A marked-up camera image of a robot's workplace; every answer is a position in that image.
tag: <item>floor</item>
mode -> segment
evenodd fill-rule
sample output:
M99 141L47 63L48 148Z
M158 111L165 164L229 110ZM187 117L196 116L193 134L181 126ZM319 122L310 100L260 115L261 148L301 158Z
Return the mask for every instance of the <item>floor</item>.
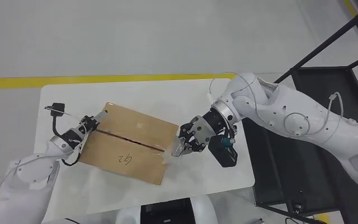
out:
M5 0L0 78L251 71L273 81L350 18L342 0ZM350 64L357 36L349 31L307 65ZM0 175L32 153L39 97L40 88L0 89ZM251 189L210 199L220 223L284 223L253 206ZM114 213L75 218L111 223Z

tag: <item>box flap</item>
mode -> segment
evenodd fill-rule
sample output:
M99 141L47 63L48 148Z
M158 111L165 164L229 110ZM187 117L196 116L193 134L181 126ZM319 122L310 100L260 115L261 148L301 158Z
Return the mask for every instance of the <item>box flap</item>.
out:
M178 126L107 102L108 115L98 130L165 151L170 149Z
M161 151L100 132L91 133L79 161L157 185L166 168Z

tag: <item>handwritten number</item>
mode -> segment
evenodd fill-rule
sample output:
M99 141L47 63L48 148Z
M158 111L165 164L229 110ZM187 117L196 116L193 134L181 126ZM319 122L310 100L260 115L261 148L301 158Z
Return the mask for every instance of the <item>handwritten number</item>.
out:
M124 156L118 156L118 157L119 157L118 162L122 162L122 158L123 158ZM128 153L126 159L124 160L124 162L127 162L127 163L124 164L124 165L125 165L125 166L128 165L128 163L129 163L131 160L132 160L132 157L130 156L130 153Z
M121 159L123 158L123 156L118 156L118 157L119 157L118 162L122 162Z
M132 157L129 155L130 153L128 153L127 158L124 160L125 162L127 162L125 165L128 165L128 163L132 160Z

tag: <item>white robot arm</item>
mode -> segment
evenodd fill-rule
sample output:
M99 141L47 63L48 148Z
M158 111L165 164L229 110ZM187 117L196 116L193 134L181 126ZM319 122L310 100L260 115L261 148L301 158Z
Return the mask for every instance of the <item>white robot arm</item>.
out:
M62 116L64 111L57 110L54 105L48 109L54 117L55 136L48 141L46 152L11 162L5 178L0 182L1 224L42 222L59 172L58 160L62 159L67 164L64 160L86 141L88 134L97 128L107 114L102 111L96 116L85 116L80 125L60 135L55 128L56 117ZM29 189L30 184L43 180L46 180L43 188Z
M330 112L336 97L341 103L341 115ZM253 73L238 74L208 113L181 126L180 146L172 155L201 152L208 145L223 167L234 166L237 160L232 147L234 124L249 118L276 134L324 148L358 183L358 125L355 120L343 117L339 93L329 99L327 110L299 91L267 83Z

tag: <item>metal rod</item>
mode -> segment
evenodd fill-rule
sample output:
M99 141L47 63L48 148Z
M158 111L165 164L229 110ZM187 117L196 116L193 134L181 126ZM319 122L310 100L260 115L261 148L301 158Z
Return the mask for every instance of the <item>metal rod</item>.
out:
M256 206L258 206L260 208L264 208L266 210L270 210L271 212L276 212L278 214L281 214L281 215L284 215L284 216L287 216L287 217L290 217L290 218L294 218L295 220L300 220L300 221L308 223L308 224L322 224L321 222L319 222L317 220L311 220L310 218L306 218L304 216L299 216L298 214L295 214L295 213L289 213L289 212L286 212L286 211L282 211L280 209L273 208L273 207L270 207L270 206L266 206L264 204L257 203Z
M353 62L352 64L350 64L349 66L347 66L348 69L352 69L354 67L358 66L358 60L356 60L355 62Z
M297 70L306 64L309 60L323 51L326 47L331 45L334 41L340 38L343 34L349 31L352 27L358 24L358 15L356 15L352 20L350 20L347 24L345 24L342 28L340 28L337 32L335 32L332 36L330 36L325 42L321 43L316 49L314 49L311 53L309 53L306 57L304 57L299 63L290 68L285 74L283 74L280 78L278 78L274 83L280 83L285 78L289 77L292 74L292 71Z

